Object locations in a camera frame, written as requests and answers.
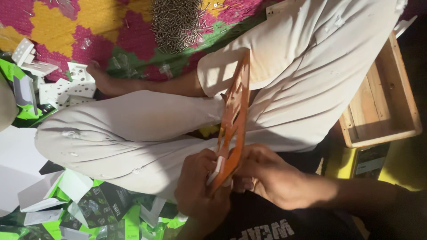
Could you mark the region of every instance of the product box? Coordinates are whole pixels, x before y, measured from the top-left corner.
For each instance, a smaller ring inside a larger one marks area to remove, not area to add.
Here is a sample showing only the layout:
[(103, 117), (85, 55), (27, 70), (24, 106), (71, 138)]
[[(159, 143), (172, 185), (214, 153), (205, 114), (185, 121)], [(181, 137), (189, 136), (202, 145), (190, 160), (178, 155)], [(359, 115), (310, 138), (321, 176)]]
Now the product box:
[(97, 182), (94, 181), (94, 186), (78, 202), (85, 221), (82, 223), (88, 228), (117, 224), (132, 206), (132, 196), (126, 189), (108, 182), (97, 185)]

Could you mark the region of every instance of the pile of screws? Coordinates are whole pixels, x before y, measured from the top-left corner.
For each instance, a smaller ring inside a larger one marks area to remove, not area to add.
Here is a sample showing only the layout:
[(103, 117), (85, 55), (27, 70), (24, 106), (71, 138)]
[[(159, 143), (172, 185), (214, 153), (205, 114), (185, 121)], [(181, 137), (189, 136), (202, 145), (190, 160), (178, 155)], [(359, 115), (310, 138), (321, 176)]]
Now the pile of screws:
[(202, 0), (154, 0), (151, 14), (158, 48), (162, 53), (177, 54), (196, 41), (202, 41), (200, 32), (203, 29), (214, 29), (207, 26), (205, 20), (200, 20), (205, 14)]

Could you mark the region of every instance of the leg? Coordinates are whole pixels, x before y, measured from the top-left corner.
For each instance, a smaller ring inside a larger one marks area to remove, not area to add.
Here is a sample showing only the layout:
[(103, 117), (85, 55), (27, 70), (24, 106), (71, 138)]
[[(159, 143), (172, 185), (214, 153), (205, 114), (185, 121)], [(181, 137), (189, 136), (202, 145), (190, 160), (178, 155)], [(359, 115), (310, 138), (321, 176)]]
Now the leg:
[(216, 145), (186, 132), (216, 124), (221, 97), (138, 91), (61, 110), (38, 128), (47, 159), (129, 190), (173, 198), (184, 158)]
[(197, 72), (195, 70), (166, 82), (113, 78), (101, 70), (99, 64), (95, 61), (92, 61), (86, 70), (94, 77), (97, 88), (110, 97), (118, 97), (140, 90), (186, 97), (206, 97), (197, 79)]
[(277, 152), (311, 150), (356, 93), (399, 17), (399, 2), (296, 0), (202, 58), (201, 86), (208, 96), (226, 89), (237, 61), (218, 65), (240, 47), (251, 48), (250, 88), (265, 87), (249, 108), (246, 144), (265, 143)]

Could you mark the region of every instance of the hand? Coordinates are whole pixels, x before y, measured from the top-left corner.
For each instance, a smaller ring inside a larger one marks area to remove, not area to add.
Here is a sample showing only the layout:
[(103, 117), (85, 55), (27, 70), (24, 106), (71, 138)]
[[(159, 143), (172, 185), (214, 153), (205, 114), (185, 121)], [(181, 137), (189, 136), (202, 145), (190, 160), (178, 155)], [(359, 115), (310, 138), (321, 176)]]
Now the hand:
[(175, 190), (178, 210), (196, 220), (205, 234), (215, 230), (230, 211), (231, 183), (220, 187), (212, 198), (207, 197), (206, 180), (215, 170), (217, 156), (209, 149), (185, 158)]
[(333, 184), (326, 179), (300, 172), (265, 145), (245, 146), (241, 161), (234, 188), (252, 190), (283, 209), (307, 208), (334, 194)]

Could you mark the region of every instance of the wooden box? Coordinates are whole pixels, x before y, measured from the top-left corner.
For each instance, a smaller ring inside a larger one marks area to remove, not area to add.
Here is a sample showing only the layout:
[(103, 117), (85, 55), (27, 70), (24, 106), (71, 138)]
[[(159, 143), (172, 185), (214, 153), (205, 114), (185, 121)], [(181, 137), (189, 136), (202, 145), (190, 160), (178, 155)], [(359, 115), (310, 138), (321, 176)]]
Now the wooden box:
[(422, 126), (394, 33), (339, 118), (349, 148), (416, 136)]

